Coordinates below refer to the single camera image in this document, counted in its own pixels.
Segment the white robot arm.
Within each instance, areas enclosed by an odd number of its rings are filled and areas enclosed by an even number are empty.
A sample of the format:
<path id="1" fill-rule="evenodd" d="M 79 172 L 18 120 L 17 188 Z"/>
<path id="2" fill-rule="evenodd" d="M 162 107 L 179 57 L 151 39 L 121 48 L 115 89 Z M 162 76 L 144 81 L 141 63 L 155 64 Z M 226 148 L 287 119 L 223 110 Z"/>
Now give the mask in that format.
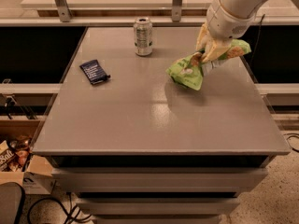
<path id="1" fill-rule="evenodd" d="M 213 0 L 200 29 L 196 49 L 204 49 L 203 63 L 218 59 L 233 39 L 241 37 L 254 22 L 258 9 L 268 0 Z M 291 0 L 299 7 L 299 0 Z"/>

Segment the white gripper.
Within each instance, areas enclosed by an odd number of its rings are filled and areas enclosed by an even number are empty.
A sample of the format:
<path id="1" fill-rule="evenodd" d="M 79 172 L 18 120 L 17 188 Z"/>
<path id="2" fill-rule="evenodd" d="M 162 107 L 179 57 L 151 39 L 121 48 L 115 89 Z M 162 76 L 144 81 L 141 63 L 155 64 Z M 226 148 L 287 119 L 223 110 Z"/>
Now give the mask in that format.
<path id="1" fill-rule="evenodd" d="M 217 60 L 231 47 L 231 39 L 248 30 L 255 16 L 256 9 L 249 0 L 213 0 L 196 40 L 196 49 L 204 51 L 202 62 Z"/>

